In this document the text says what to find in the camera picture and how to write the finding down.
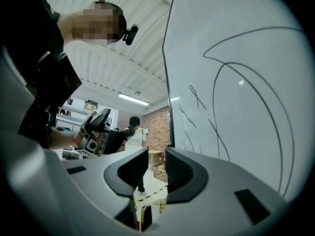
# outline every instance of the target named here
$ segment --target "fluorescent light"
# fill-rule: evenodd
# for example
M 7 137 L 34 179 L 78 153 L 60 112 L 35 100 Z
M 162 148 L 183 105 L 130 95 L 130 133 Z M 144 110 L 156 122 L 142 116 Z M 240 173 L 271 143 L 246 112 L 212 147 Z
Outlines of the fluorescent light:
M 171 102 L 177 101 L 177 100 L 180 100 L 180 99 L 181 99 L 180 97 L 175 97 L 175 98 L 172 98 L 172 99 L 171 99 Z
M 130 100 L 130 101 L 139 103 L 139 104 L 142 104 L 142 105 L 145 105 L 145 106 L 148 106 L 148 105 L 149 105 L 148 102 L 145 102 L 145 101 L 142 101 L 142 100 L 137 100 L 137 99 L 135 99 L 135 98 L 132 98 L 132 97 L 127 96 L 127 95 L 124 95 L 124 94 L 122 94 L 122 93 L 119 94 L 119 97 L 120 97 L 120 98 L 123 98 L 123 99 L 126 99 L 126 100 Z

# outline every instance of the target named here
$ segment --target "tube light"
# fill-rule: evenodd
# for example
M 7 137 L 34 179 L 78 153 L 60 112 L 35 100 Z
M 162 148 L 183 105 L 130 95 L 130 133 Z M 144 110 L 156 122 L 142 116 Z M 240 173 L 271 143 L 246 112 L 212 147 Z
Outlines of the tube light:
M 126 99 L 126 100 L 130 100 L 130 101 L 139 103 L 139 104 L 142 104 L 142 105 L 145 105 L 145 106 L 148 106 L 148 105 L 149 105 L 148 102 L 145 102 L 145 101 L 142 101 L 142 100 L 137 100 L 137 99 L 135 99 L 135 98 L 132 98 L 132 97 L 127 96 L 127 95 L 122 94 L 122 93 L 119 94 L 119 97 L 120 97 L 120 98 L 123 98 L 123 99 Z

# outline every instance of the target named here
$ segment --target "ceiling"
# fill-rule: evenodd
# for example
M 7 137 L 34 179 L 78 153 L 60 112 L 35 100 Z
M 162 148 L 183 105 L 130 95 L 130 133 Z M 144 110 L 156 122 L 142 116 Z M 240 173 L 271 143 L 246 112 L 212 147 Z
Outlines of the ceiling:
M 59 13 L 86 8 L 95 0 L 47 0 Z M 171 0 L 107 0 L 124 11 L 127 27 L 139 31 L 131 46 L 94 46 L 74 41 L 64 47 L 82 81 L 73 96 L 102 105 L 146 114 L 167 105 L 167 86 L 162 44 Z M 118 97 L 119 92 L 149 102 L 144 107 Z

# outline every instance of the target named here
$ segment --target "white floor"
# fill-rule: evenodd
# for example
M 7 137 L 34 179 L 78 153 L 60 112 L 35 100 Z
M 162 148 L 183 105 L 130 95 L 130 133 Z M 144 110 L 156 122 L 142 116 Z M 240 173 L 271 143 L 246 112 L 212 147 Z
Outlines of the white floor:
M 154 178 L 151 166 L 149 166 L 148 170 L 143 176 L 143 183 L 144 183 L 144 188 L 148 196 L 152 195 L 153 193 L 157 192 L 158 190 L 160 190 L 161 188 L 167 185 L 167 183 Z M 144 201 L 136 204 L 137 220 L 141 221 L 141 207 L 142 206 L 145 206 L 151 202 L 154 202 L 155 200 L 164 199 L 166 197 L 167 197 L 167 188 L 164 188 L 163 190 L 154 194 L 152 197 L 149 197 L 148 199 L 145 199 Z M 133 198 L 135 202 L 142 199 L 142 197 L 138 193 L 138 189 L 136 189 L 135 192 L 133 193 Z

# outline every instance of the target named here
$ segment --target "yellow and black floor tape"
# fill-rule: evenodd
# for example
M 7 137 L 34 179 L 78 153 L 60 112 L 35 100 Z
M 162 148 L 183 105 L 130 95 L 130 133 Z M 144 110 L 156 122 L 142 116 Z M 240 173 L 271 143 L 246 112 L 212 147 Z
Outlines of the yellow and black floor tape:
M 138 201 L 136 201 L 136 202 L 134 202 L 134 203 L 135 203 L 135 204 L 138 204 L 138 203 L 140 203 L 140 202 L 142 202 L 142 201 L 144 201 L 144 200 L 146 200 L 146 199 L 148 199 L 148 198 L 150 198 L 150 197 L 154 196 L 156 193 L 160 192 L 161 190 L 165 189 L 166 187 L 167 187 L 167 185 L 166 185 L 166 186 L 164 186 L 162 189 L 158 190 L 157 192 L 155 192 L 155 193 L 153 193 L 153 194 L 151 194 L 151 195 L 147 196 L 147 197 L 146 197 L 146 198 L 144 198 L 144 199 L 140 199 L 140 200 L 138 200 Z

